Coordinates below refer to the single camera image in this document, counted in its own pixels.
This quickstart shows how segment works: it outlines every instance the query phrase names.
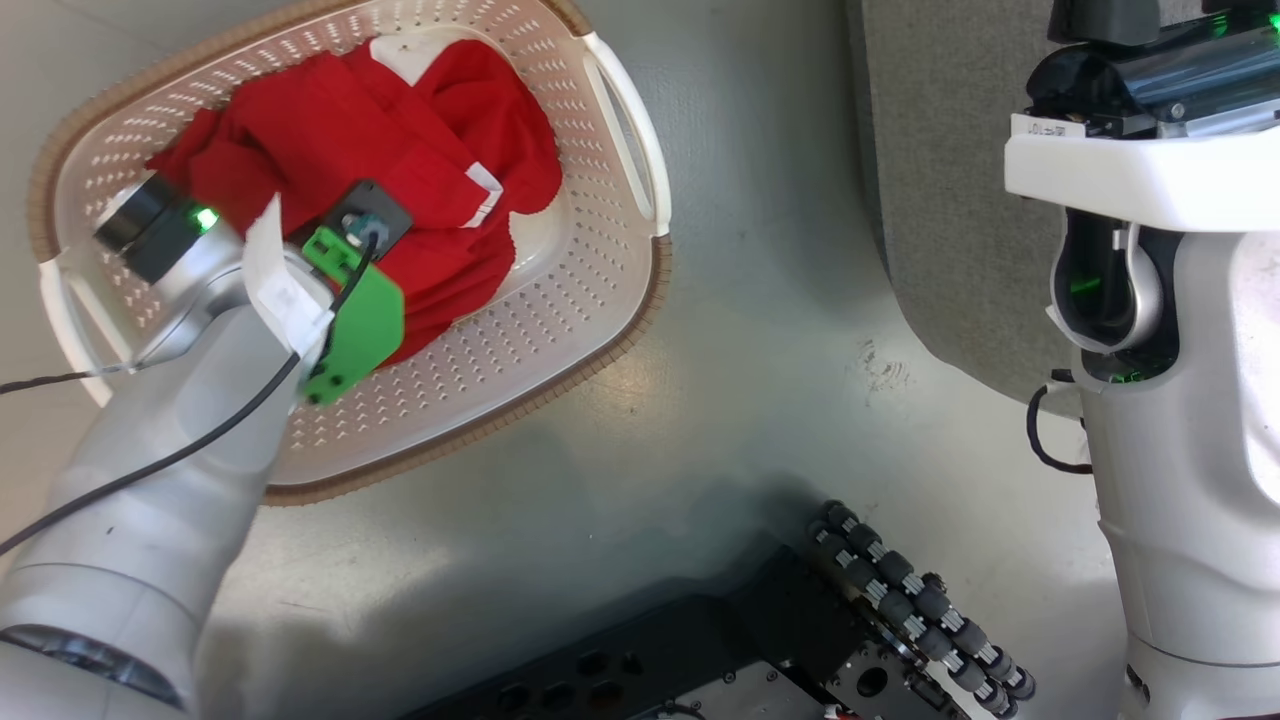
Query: green light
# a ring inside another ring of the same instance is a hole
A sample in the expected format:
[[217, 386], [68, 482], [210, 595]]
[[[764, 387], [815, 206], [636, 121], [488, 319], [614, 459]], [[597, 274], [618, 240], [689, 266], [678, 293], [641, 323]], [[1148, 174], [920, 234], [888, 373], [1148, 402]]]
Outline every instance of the green light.
[[218, 224], [218, 213], [205, 208], [204, 210], [196, 213], [196, 222], [200, 223], [201, 232], [209, 232]]
[[1092, 292], [1102, 287], [1102, 278], [1093, 278], [1092, 281], [1079, 281], [1071, 283], [1071, 295], [1082, 295], [1085, 292]]

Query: white plastic basket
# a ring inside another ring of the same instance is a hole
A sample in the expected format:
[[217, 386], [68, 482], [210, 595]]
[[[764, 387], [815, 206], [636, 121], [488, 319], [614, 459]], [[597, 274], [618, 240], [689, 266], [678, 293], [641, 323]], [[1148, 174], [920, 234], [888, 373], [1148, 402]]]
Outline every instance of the white plastic basket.
[[[200, 108], [253, 77], [385, 33], [451, 33], [502, 51], [556, 129], [564, 187], [513, 218], [497, 300], [417, 357], [291, 421], [266, 502], [316, 502], [420, 465], [549, 402], [634, 345], [669, 273], [671, 190], [653, 123], [617, 56], [568, 0], [312, 0], [210, 40], [63, 122], [32, 178], [41, 292], [73, 368], [131, 357], [165, 322], [92, 223]], [[111, 386], [86, 380], [105, 404]]]

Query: black roller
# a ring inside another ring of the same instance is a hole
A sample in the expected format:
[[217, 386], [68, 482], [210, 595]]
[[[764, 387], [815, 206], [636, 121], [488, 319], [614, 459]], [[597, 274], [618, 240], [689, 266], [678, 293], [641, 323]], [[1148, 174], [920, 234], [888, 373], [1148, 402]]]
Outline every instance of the black roller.
[[872, 580], [879, 579], [879, 573], [876, 571], [876, 568], [861, 557], [855, 557], [854, 561], [845, 568], [844, 574], [846, 580], [863, 592], [867, 592]]
[[832, 528], [836, 528], [841, 533], [845, 532], [846, 525], [852, 528], [854, 525], [861, 523], [861, 520], [858, 519], [858, 515], [844, 505], [832, 507], [831, 511], [827, 512], [827, 521], [831, 523]]
[[978, 667], [977, 662], [965, 660], [965, 664], [960, 667], [959, 673], [951, 673], [951, 679], [955, 680], [964, 692], [975, 693], [978, 692], [978, 688], [987, 682], [987, 674], [982, 671], [982, 667]]
[[951, 598], [936, 585], [927, 584], [920, 594], [915, 596], [915, 607], [925, 619], [937, 623], [951, 611]]
[[870, 525], [855, 525], [852, 530], [849, 530], [849, 546], [854, 548], [854, 552], [867, 557], [869, 555], [870, 547], [878, 543], [879, 536]]
[[1018, 666], [1014, 665], [1014, 659], [1009, 657], [1009, 653], [1000, 650], [998, 646], [996, 646], [996, 661], [991, 665], [983, 662], [982, 659], [978, 659], [978, 662], [982, 664], [983, 670], [987, 671], [987, 675], [992, 680], [996, 680], [997, 683], [1009, 683], [1009, 679], [1014, 675], [1014, 670], [1016, 670]]
[[982, 698], [975, 698], [975, 700], [978, 701], [978, 705], [982, 706], [983, 710], [1000, 717], [1001, 714], [1009, 708], [1009, 696], [1005, 693], [1005, 688], [1000, 685], [988, 685], [988, 687], [993, 687], [995, 691], [992, 691], [992, 693], [987, 696], [987, 700]]
[[879, 570], [881, 577], [884, 578], [884, 582], [895, 588], [901, 588], [902, 580], [915, 573], [915, 568], [896, 550], [886, 552], [884, 557], [881, 557], [879, 562], [876, 564], [876, 568]]
[[1009, 688], [1009, 697], [1027, 702], [1028, 700], [1036, 697], [1036, 678], [1033, 678], [1027, 670], [1023, 670], [1021, 673], [1023, 679], [1016, 685]]
[[951, 635], [951, 642], [960, 648], [960, 652], [978, 657], [982, 648], [987, 647], [987, 633], [977, 623], [969, 620], [960, 628], [959, 633]]
[[888, 591], [888, 594], [881, 600], [878, 610], [897, 630], [905, 630], [908, 619], [915, 614], [915, 606], [911, 605], [911, 601], [897, 591]]
[[832, 565], [838, 566], [840, 562], [836, 561], [836, 557], [838, 557], [841, 552], [849, 552], [849, 543], [846, 543], [845, 538], [837, 536], [836, 533], [828, 533], [827, 537], [822, 538], [822, 542], [818, 543], [818, 555], [822, 556], [824, 562], [831, 562]]
[[845, 506], [845, 503], [841, 502], [841, 501], [838, 501], [838, 500], [828, 500], [827, 502], [822, 503], [822, 510], [818, 511], [818, 518], [822, 519], [822, 520], [826, 520], [827, 516], [831, 515], [832, 510], [835, 510], [837, 507], [844, 507], [844, 506]]
[[924, 630], [924, 634], [916, 638], [915, 647], [920, 648], [920, 652], [925, 657], [934, 662], [941, 662], [943, 657], [951, 655], [951, 638], [946, 633], [929, 625], [929, 629]]
[[938, 592], [947, 592], [947, 584], [937, 573], [925, 573], [920, 579], [924, 580], [924, 584], [937, 588]]
[[818, 542], [818, 536], [822, 533], [831, 534], [831, 525], [828, 525], [824, 520], [814, 520], [813, 523], [809, 523], [809, 528], [805, 530], [805, 537], [813, 542]]

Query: red garment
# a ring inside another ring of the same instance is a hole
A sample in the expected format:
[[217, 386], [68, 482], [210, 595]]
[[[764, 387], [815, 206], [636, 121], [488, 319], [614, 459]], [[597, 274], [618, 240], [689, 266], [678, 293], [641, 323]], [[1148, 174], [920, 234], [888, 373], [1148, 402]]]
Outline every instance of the red garment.
[[[502, 184], [467, 176], [479, 163]], [[410, 87], [369, 44], [316, 55], [241, 87], [224, 111], [200, 110], [147, 164], [241, 233], [282, 196], [284, 234], [319, 220], [356, 181], [378, 182], [413, 217], [379, 263], [404, 291], [412, 357], [486, 305], [511, 272], [511, 213], [544, 210], [563, 179], [545, 113], [507, 60], [480, 41], [449, 46]]]

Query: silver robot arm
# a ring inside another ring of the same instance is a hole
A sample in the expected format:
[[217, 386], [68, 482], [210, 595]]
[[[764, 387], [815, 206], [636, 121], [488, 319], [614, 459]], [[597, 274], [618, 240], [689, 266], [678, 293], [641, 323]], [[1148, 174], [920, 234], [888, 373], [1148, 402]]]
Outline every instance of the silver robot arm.
[[[55, 479], [49, 510], [243, 419], [27, 542], [0, 583], [0, 719], [200, 714], [196, 644], [248, 536], [311, 363], [296, 361], [251, 306], [239, 236], [221, 222], [192, 223], [191, 213], [189, 200], [151, 178], [104, 215], [99, 240], [152, 284], [169, 315], [134, 359], [148, 369], [99, 415]], [[293, 251], [285, 263], [302, 291], [333, 301]], [[292, 373], [268, 395], [287, 363]]]
[[[189, 352], [115, 395], [50, 507], [196, 441], [287, 357], [252, 307], [219, 315]], [[0, 585], [0, 717], [198, 712], [196, 642], [262, 498], [300, 372], [212, 446], [31, 541]]]

